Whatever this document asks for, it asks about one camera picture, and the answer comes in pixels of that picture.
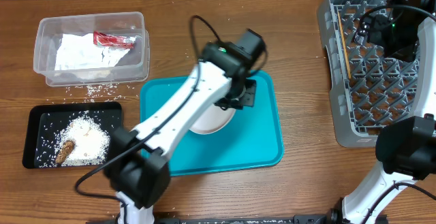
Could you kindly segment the black tray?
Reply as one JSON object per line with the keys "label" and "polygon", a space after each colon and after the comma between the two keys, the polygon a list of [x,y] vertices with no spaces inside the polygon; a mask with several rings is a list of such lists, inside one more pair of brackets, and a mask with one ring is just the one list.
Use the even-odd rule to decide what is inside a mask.
{"label": "black tray", "polygon": [[123,124],[122,107],[115,101],[36,106],[29,113],[22,165],[27,169],[57,167],[61,135],[74,119],[82,117],[89,117],[107,134]]}

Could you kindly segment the wooden chopstick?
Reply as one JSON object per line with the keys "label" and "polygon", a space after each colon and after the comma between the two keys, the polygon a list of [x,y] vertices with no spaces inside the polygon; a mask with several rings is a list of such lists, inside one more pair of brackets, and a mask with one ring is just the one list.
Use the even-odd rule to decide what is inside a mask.
{"label": "wooden chopstick", "polygon": [[349,66],[349,59],[348,59],[348,55],[347,55],[347,48],[346,48],[347,46],[345,44],[343,25],[341,22],[341,14],[340,14],[339,10],[337,10],[337,18],[338,18],[338,24],[339,24],[339,33],[340,33],[340,38],[341,38],[341,45],[343,47],[345,69],[347,71],[347,77],[350,80],[352,78],[352,75],[351,75],[350,66]]}

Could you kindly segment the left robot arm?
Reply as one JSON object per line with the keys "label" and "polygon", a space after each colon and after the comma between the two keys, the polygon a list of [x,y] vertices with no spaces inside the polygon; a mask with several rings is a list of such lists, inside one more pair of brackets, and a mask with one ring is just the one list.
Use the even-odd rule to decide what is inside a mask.
{"label": "left robot arm", "polygon": [[111,136],[104,175],[116,191],[118,223],[153,223],[153,205],[170,183],[169,161],[191,128],[212,133],[237,110],[254,104],[252,67],[266,54],[262,37],[251,29],[235,43],[205,45],[182,86],[151,117]]}

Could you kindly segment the teal serving tray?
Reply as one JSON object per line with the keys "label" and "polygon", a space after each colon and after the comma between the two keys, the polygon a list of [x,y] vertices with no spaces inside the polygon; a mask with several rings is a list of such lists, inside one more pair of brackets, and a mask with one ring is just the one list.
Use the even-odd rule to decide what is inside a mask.
{"label": "teal serving tray", "polygon": [[[188,96],[191,84],[197,83],[203,91],[214,88],[219,76],[208,79],[206,74],[206,70],[192,71],[188,77],[147,82],[140,92],[140,120],[153,118],[179,88],[184,89],[180,100]],[[253,106],[237,110],[222,129],[205,135],[188,131],[178,144],[161,129],[146,142],[149,148],[164,150],[171,176],[268,167],[280,162],[284,145],[273,81],[264,71],[252,79],[256,84]]]}

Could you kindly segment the red sauce packet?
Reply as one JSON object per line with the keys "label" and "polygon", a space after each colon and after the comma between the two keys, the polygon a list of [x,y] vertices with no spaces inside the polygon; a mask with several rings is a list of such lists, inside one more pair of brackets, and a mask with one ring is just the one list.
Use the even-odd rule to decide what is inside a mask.
{"label": "red sauce packet", "polygon": [[108,35],[98,31],[93,32],[93,43],[96,46],[105,46],[112,48],[132,49],[136,42],[136,37],[125,37]]}

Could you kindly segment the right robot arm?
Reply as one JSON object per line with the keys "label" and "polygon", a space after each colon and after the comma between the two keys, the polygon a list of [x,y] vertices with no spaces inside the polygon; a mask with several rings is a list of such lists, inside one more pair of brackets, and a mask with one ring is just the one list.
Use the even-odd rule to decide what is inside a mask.
{"label": "right robot arm", "polygon": [[337,141],[375,148],[364,180],[325,223],[386,223],[383,209],[435,173],[435,0],[325,0]]}

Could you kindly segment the grey dishwasher rack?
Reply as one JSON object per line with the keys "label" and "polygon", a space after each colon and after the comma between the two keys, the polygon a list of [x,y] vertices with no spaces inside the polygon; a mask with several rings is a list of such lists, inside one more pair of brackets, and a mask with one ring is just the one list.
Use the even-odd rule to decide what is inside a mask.
{"label": "grey dishwasher rack", "polygon": [[[352,78],[345,69],[337,10],[341,14]],[[385,58],[383,48],[357,36],[360,18],[396,11],[421,17],[415,61]],[[410,116],[435,113],[435,0],[324,0],[317,11],[327,52],[330,105],[337,142],[372,147],[382,128]]]}

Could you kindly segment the white round plate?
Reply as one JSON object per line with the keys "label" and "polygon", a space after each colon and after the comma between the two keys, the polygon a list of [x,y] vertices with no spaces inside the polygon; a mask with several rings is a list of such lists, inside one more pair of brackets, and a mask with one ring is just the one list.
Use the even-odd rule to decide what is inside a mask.
{"label": "white round plate", "polygon": [[223,110],[218,106],[212,105],[191,126],[190,130],[201,135],[217,132],[232,120],[235,113],[236,110],[234,108]]}

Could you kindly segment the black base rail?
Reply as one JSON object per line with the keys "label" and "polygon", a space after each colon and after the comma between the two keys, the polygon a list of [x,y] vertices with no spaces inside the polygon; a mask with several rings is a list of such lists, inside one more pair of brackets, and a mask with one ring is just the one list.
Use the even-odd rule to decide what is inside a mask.
{"label": "black base rail", "polygon": [[256,218],[256,219],[155,219],[154,224],[324,224],[324,214],[295,215],[290,218]]}

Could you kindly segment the pile of white rice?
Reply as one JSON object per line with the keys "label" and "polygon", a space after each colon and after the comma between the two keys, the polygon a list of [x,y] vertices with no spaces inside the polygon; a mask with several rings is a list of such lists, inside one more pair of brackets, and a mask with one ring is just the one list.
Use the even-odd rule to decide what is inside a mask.
{"label": "pile of white rice", "polygon": [[101,165],[106,160],[110,134],[98,127],[89,117],[74,119],[61,135],[62,146],[68,140],[76,146],[67,159],[57,167]]}

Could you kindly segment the clear plastic bin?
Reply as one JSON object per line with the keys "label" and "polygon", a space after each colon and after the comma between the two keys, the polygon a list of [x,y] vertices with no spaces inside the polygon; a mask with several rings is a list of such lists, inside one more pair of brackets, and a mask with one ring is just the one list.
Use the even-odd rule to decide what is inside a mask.
{"label": "clear plastic bin", "polygon": [[149,75],[150,46],[140,12],[44,18],[33,70],[48,86],[137,82]]}

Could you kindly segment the brown food scrap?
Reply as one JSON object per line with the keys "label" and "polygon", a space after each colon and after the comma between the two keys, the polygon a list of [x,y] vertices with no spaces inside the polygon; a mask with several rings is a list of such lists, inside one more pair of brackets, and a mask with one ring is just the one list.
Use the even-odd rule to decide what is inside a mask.
{"label": "brown food scrap", "polygon": [[57,154],[57,158],[55,159],[55,163],[61,165],[67,157],[72,153],[76,146],[75,141],[68,140],[64,143],[59,153]]}

